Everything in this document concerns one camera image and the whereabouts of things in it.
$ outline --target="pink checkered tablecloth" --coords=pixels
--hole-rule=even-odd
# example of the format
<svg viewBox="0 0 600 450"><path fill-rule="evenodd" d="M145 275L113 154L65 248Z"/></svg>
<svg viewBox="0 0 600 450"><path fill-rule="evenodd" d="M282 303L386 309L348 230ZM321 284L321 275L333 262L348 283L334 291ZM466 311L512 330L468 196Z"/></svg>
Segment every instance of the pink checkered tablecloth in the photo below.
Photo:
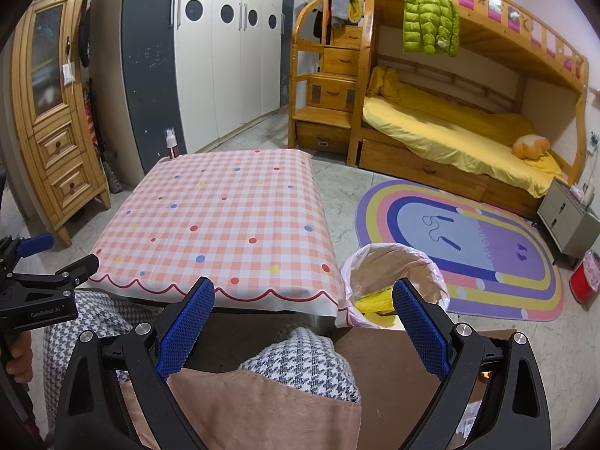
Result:
<svg viewBox="0 0 600 450"><path fill-rule="evenodd" d="M337 315L344 289L314 181L300 150L163 159L92 248L91 287L175 302L200 276L216 305Z"/></svg>

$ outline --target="human hand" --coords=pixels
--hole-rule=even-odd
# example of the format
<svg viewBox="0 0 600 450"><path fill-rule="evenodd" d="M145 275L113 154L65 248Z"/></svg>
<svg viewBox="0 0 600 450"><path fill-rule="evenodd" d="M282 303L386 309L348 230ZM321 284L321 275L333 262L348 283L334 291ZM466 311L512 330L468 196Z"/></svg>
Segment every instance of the human hand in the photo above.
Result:
<svg viewBox="0 0 600 450"><path fill-rule="evenodd" d="M14 376L14 381L19 384L31 382L33 379L31 360L34 356L31 351L31 332L19 333L10 347L10 354L13 360L6 364L8 374Z"/></svg>

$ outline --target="rainbow rug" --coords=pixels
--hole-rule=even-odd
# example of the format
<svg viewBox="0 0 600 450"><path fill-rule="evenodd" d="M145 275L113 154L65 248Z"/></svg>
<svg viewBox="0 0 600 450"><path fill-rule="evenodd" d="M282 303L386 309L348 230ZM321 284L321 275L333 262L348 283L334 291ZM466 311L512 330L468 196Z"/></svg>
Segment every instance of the rainbow rug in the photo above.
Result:
<svg viewBox="0 0 600 450"><path fill-rule="evenodd" d="M534 321L562 311L562 281L550 251L516 214L395 179L361 198L356 233L361 245L398 242L425 252L448 286L448 311Z"/></svg>

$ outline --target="nightstand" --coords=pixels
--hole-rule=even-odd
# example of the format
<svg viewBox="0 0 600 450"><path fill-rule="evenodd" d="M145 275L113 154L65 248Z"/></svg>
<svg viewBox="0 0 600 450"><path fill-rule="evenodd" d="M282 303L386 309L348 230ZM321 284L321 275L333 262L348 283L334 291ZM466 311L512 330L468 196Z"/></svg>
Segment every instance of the nightstand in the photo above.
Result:
<svg viewBox="0 0 600 450"><path fill-rule="evenodd" d="M600 220L572 198L569 186L556 179L552 180L538 215L560 253L575 259L583 257L600 233Z"/></svg>

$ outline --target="green jacket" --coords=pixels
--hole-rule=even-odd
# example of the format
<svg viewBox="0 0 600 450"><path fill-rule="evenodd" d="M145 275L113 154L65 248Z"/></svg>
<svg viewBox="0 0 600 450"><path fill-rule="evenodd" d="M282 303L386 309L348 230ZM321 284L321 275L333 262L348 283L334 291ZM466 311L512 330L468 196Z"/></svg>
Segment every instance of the green jacket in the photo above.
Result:
<svg viewBox="0 0 600 450"><path fill-rule="evenodd" d="M404 52L458 53L458 13L452 0L406 0Z"/></svg>

